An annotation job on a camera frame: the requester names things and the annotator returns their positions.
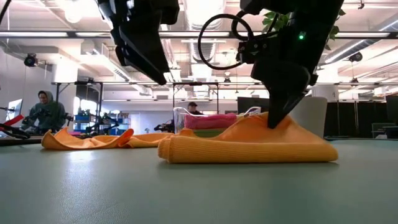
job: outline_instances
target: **red object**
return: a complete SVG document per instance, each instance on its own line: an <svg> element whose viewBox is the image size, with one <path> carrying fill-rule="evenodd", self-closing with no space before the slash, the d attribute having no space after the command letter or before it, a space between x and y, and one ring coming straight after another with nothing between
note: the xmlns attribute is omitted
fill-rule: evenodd
<svg viewBox="0 0 398 224"><path fill-rule="evenodd" d="M15 118L12 118L11 120L4 122L4 125L12 126L13 124L16 124L18 121L20 121L22 119L24 119L24 117L23 117L23 115L20 114L20 115L16 116Z"/></svg>
<svg viewBox="0 0 398 224"><path fill-rule="evenodd" d="M228 128L236 121L235 114L221 114L209 116L185 115L184 128L216 129Z"/></svg>

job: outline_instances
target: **security camera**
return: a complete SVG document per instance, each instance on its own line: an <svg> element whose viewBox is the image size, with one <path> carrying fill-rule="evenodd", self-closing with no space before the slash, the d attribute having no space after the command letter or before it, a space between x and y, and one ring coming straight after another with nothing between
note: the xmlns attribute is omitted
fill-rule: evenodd
<svg viewBox="0 0 398 224"><path fill-rule="evenodd" d="M37 60L36 54L35 53L29 53L27 54L24 64L26 67L34 68L39 64L39 60Z"/></svg>
<svg viewBox="0 0 398 224"><path fill-rule="evenodd" d="M361 54L361 52L357 52L351 56L349 56L348 60L350 62L360 62L362 60L363 56Z"/></svg>

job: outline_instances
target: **folded cloth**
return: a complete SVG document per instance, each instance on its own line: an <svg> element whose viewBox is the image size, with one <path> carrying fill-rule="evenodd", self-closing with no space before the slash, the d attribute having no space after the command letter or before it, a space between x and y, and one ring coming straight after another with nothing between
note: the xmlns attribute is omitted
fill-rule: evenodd
<svg viewBox="0 0 398 224"><path fill-rule="evenodd" d="M95 136L93 138L79 139L68 133L64 128L57 134L51 132L44 134L42 146L53 150L79 150L79 149L111 149L115 147L157 147L159 141L169 138L172 133L153 133L133 136L134 131L128 129L121 136Z"/></svg>
<svg viewBox="0 0 398 224"><path fill-rule="evenodd" d="M275 129L268 113L240 119L222 134L202 139L183 129L159 143L158 155L170 163L330 162L335 148L286 117Z"/></svg>
<svg viewBox="0 0 398 224"><path fill-rule="evenodd" d="M184 128L188 129L217 129L228 128L236 122L235 114L219 114L209 116L185 115Z"/></svg>

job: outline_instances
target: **black cable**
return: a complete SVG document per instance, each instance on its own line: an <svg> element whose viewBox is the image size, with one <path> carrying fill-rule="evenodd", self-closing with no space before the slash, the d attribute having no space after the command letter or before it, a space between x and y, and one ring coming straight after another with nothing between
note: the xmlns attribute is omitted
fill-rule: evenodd
<svg viewBox="0 0 398 224"><path fill-rule="evenodd" d="M242 19L242 17L244 17L246 14L247 14L246 12L240 10L240 11L237 13L236 16L237 16L238 18L241 18L241 19ZM238 40L242 40L242 41L247 41L247 40L248 40L248 37L245 37L245 36L242 36L242 35L239 34L239 32L238 32L238 20L236 20L236 19L234 19L234 20L232 21L232 24L231 24L231 31L232 31L232 34L233 34Z"/></svg>
<svg viewBox="0 0 398 224"><path fill-rule="evenodd" d="M5 124L0 124L0 128L2 128L2 132L4 134L7 134L8 136L18 138L18 139L29 139L30 135L26 133L25 131L19 129L19 128L14 128Z"/></svg>
<svg viewBox="0 0 398 224"><path fill-rule="evenodd" d="M272 20L271 26L268 27L267 34L271 33L272 28L274 28L276 22L278 21L278 17L279 17L279 13L276 13L274 19Z"/></svg>
<svg viewBox="0 0 398 224"><path fill-rule="evenodd" d="M234 15L231 15L231 14L218 14L218 15L215 15L215 16L211 17L209 20L207 20L207 22L205 22L205 24L201 28L199 36L198 36L198 51L199 51L200 59L203 61L203 63L206 64L207 66L209 66L210 68L214 69L214 70L228 70L228 69L236 68L236 67L238 67L238 66L240 66L242 64L241 62L238 62L238 63L236 63L234 65L230 65L230 66L227 66L227 67L217 67L217 66L214 66L214 65L210 64L205 59L205 57L203 56L203 52L201 51L201 39L203 37L203 34L205 33L206 28L211 24L211 22L213 22L216 19L222 19L222 18L237 20L248 31L248 39L253 39L254 38L253 31L251 30L249 24L246 21L244 21L243 19L241 19L241 18L239 18L237 16L234 16Z"/></svg>
<svg viewBox="0 0 398 224"><path fill-rule="evenodd" d="M7 12L8 6L10 5L11 0L7 0L6 3L4 4L3 8L1 9L1 13L0 13L0 25L1 25L1 21L4 17L4 15Z"/></svg>

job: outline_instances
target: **desk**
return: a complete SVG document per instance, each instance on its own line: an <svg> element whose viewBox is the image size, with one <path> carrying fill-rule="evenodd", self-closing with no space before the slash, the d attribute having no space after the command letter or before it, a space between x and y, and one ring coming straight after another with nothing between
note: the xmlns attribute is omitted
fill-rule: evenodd
<svg viewBox="0 0 398 224"><path fill-rule="evenodd" d="M0 223L397 223L398 142L331 143L337 163L246 165L0 147Z"/></svg>
<svg viewBox="0 0 398 224"><path fill-rule="evenodd" d="M43 136L31 136L29 139L17 139L14 137L0 138L0 146L15 146L22 144L39 144L42 142Z"/></svg>

